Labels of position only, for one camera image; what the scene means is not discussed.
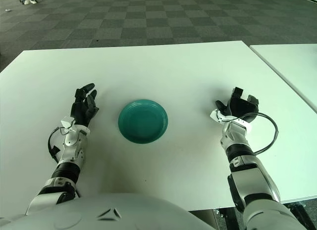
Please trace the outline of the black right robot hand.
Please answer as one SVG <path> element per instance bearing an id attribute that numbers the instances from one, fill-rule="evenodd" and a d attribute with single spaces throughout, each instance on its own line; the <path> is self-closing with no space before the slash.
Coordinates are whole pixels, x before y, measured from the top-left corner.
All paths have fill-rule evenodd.
<path id="1" fill-rule="evenodd" d="M 242 93 L 243 89 L 235 87 L 226 105 L 220 100 L 215 105 L 222 115 L 234 116 L 250 123 L 255 120 L 259 111 L 259 100 L 252 95 L 244 100 Z"/>

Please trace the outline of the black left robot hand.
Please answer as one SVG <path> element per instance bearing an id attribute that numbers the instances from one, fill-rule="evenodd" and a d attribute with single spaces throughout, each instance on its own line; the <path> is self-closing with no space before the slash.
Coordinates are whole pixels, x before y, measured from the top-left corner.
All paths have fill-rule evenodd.
<path id="1" fill-rule="evenodd" d="M 75 92 L 75 101 L 71 107 L 70 117 L 74 118 L 77 125 L 88 127 L 91 119 L 99 111 L 95 102 L 97 90 L 94 87 L 95 84 L 90 83 Z"/>

